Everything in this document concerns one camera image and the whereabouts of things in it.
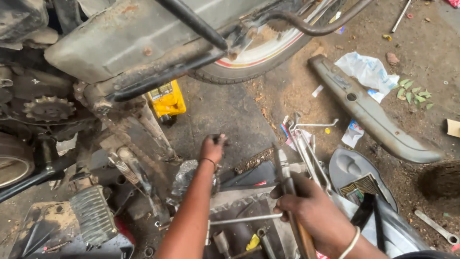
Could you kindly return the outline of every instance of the green leaf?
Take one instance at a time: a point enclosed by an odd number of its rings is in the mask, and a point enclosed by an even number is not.
[[[404,88],[408,89],[409,87],[412,86],[413,83],[414,83],[413,81],[410,81],[410,82],[404,84]]]
[[[407,99],[407,102],[410,103],[410,101],[412,100],[412,94],[411,93],[406,93],[406,99]]]
[[[424,101],[426,101],[425,98],[423,98],[423,97],[421,97],[421,96],[418,96],[418,95],[415,96],[415,99],[417,99],[419,102],[424,102]]]
[[[396,98],[399,98],[403,93],[404,93],[404,88],[399,89],[398,94],[396,95]]]
[[[417,92],[418,90],[422,89],[422,87],[417,87],[417,88],[414,88],[412,90],[410,90],[412,93],[415,93]]]
[[[404,86],[407,82],[409,82],[409,79],[404,79],[401,82],[399,82],[399,85]]]

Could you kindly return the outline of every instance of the dirt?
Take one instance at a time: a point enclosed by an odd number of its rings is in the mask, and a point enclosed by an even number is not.
[[[355,2],[348,1],[345,10]],[[434,102],[434,106],[430,110],[417,109],[407,100],[399,100],[396,98],[397,90],[390,92],[381,105],[406,132],[429,140],[444,150],[447,155],[444,161],[435,165],[405,163],[389,155],[366,134],[355,149],[379,169],[395,196],[400,215],[419,230],[427,244],[437,250],[451,252],[452,246],[413,211],[420,209],[447,231],[460,235],[460,169],[455,162],[460,158],[460,139],[446,134],[445,123],[447,118],[460,119],[460,11],[450,8],[443,1],[412,1],[407,13],[411,13],[413,18],[404,17],[397,31],[391,34],[392,41],[388,41],[382,35],[390,34],[406,3],[374,1],[345,26],[342,35],[331,34],[313,39],[290,60],[247,82],[246,87],[248,93],[257,98],[256,103],[266,113],[268,123],[277,126],[275,132],[280,143],[286,137],[279,125],[286,115],[292,115],[294,111],[302,114],[302,123],[330,123],[339,118],[339,123],[330,128],[329,134],[324,128],[306,129],[316,136],[318,157],[323,161],[329,160],[337,146],[344,146],[341,137],[350,116],[333,100],[327,89],[316,98],[311,95],[320,85],[306,66],[313,53],[324,53],[334,61],[353,51],[378,58],[388,74],[395,73],[401,79],[414,80],[413,88],[421,87],[432,93],[429,101]],[[388,64],[387,53],[395,54],[399,62]]]

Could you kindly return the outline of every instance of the motorcycle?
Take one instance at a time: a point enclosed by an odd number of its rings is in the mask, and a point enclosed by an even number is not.
[[[0,202],[63,179],[76,164],[70,203],[83,238],[107,241],[117,231],[90,171],[91,155],[102,148],[149,197],[154,216],[168,221],[145,171],[167,182],[159,164],[181,159],[143,95],[184,75],[211,84],[258,77],[314,36],[342,27],[372,0],[359,0],[330,22],[345,2],[0,0]],[[129,133],[138,128],[136,140]],[[56,143],[76,134],[75,148],[59,156]],[[83,202],[88,197],[91,205]],[[97,202],[102,209],[85,213]],[[94,220],[110,227],[102,233],[93,229]]]

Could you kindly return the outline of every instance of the concrete floor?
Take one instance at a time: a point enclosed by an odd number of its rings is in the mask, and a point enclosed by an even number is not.
[[[345,8],[356,1],[350,0]],[[379,58],[389,74],[396,73],[403,79],[415,80],[417,86],[432,92],[435,105],[429,111],[414,110],[407,102],[396,99],[395,92],[383,100],[382,106],[404,130],[436,142],[448,153],[449,159],[459,159],[460,139],[446,135],[443,123],[446,118],[460,120],[460,10],[453,9],[443,0],[415,0],[408,10],[414,18],[402,20],[396,33],[391,35],[392,41],[383,39],[382,34],[389,33],[405,4],[406,0],[375,0],[346,25],[343,35],[331,34],[314,39],[278,68],[245,83],[247,93],[252,98],[263,96],[256,103],[259,108],[266,109],[270,124],[279,125],[285,115],[294,111],[303,113],[302,122],[305,123],[329,122],[333,118],[339,118],[339,124],[331,129],[330,134],[322,129],[309,130],[316,135],[318,156],[323,161],[328,161],[335,148],[341,145],[340,139],[350,117],[327,91],[321,92],[317,98],[311,96],[319,82],[306,68],[306,61],[319,46],[325,49],[324,52],[332,60],[345,53],[357,51],[362,55]],[[395,53],[400,62],[389,66],[385,61],[387,52]],[[280,142],[285,141],[281,129],[275,133]],[[402,163],[385,151],[375,148],[375,142],[368,135],[360,140],[356,150],[365,154],[378,167],[385,183],[395,195],[401,215],[420,230],[429,245],[450,251],[448,243],[412,213],[419,206],[441,225],[446,224],[447,230],[460,234],[460,216],[451,214],[449,218],[442,217],[443,211],[421,195],[417,179],[423,166]],[[66,186],[51,192],[48,185],[44,184],[0,204],[0,233],[3,234],[0,239],[0,256],[8,256],[15,239],[15,230],[30,205],[39,201],[68,198]]]

